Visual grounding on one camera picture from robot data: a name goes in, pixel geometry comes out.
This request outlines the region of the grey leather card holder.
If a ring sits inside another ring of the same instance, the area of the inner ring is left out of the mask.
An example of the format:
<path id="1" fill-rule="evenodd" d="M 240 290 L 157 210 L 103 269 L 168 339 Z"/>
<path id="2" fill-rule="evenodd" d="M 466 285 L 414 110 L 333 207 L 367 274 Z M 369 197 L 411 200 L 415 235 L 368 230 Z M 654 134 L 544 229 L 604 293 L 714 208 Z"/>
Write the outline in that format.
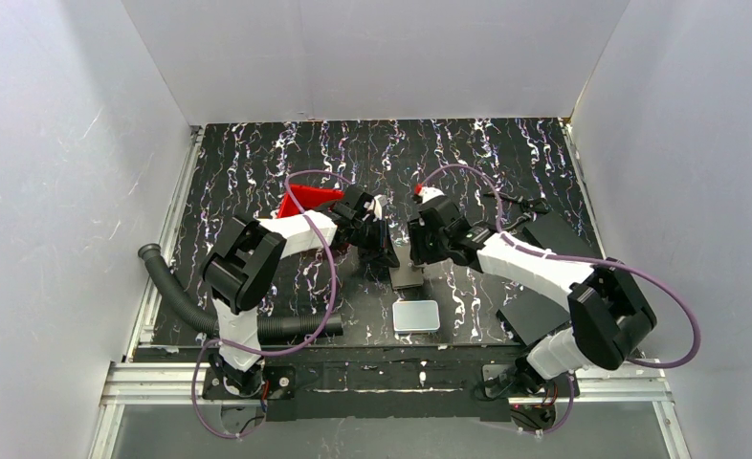
<path id="1" fill-rule="evenodd" d="M 396 291 L 421 287 L 425 280 L 423 268 L 411 262 L 399 268 L 390 268 L 389 277 L 391 287 Z"/>

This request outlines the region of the red plastic bin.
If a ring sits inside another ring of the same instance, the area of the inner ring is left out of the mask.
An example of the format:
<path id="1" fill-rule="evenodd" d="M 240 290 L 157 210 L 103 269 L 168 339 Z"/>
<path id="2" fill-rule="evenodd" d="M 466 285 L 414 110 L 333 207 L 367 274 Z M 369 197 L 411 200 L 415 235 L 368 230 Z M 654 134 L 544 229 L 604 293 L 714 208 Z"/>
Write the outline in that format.
<path id="1" fill-rule="evenodd" d="M 297 201 L 305 210 L 314 209 L 343 197 L 343 192 L 339 189 L 292 185 L 291 190 L 292 194 L 286 192 L 283 195 L 276 214 L 277 218 L 286 218 L 299 214 L 298 206 L 295 204 L 293 197 L 297 198 Z"/>

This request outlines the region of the silver metal tin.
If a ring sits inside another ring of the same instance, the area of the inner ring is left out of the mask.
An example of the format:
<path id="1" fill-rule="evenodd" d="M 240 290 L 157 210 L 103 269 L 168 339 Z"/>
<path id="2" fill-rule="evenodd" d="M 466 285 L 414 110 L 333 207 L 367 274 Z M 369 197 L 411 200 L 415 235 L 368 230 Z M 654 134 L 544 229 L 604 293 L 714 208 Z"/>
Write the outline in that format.
<path id="1" fill-rule="evenodd" d="M 434 300 L 399 300 L 392 304 L 393 330 L 397 334 L 435 333 L 440 311 Z"/>

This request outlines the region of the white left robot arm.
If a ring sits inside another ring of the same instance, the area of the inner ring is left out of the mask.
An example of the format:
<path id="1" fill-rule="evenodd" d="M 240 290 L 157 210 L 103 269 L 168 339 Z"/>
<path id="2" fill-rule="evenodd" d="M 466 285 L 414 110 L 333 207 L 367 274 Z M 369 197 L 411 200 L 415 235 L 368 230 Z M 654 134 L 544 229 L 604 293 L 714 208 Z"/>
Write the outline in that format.
<path id="1" fill-rule="evenodd" d="M 386 206 L 386 196 L 358 186 L 293 186 L 277 218 L 234 216 L 227 222 L 202 268 L 218 315 L 223 362 L 245 372 L 261 359 L 257 307 L 281 259 L 353 246 L 364 262 L 399 267 Z"/>

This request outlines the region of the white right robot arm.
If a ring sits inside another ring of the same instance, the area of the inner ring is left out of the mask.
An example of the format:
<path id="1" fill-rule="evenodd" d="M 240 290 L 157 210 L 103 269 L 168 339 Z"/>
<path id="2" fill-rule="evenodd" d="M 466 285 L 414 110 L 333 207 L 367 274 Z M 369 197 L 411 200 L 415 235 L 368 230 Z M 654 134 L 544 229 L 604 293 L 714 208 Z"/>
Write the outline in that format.
<path id="1" fill-rule="evenodd" d="M 590 366 L 616 370 L 656 326 L 630 273 L 604 264 L 553 260 L 486 223 L 470 223 L 435 187 L 419 186 L 414 200 L 418 215 L 408 222 L 414 264 L 451 260 L 517 282 L 568 312 L 568 328 L 540 339 L 516 359 L 515 381 L 541 385 Z"/>

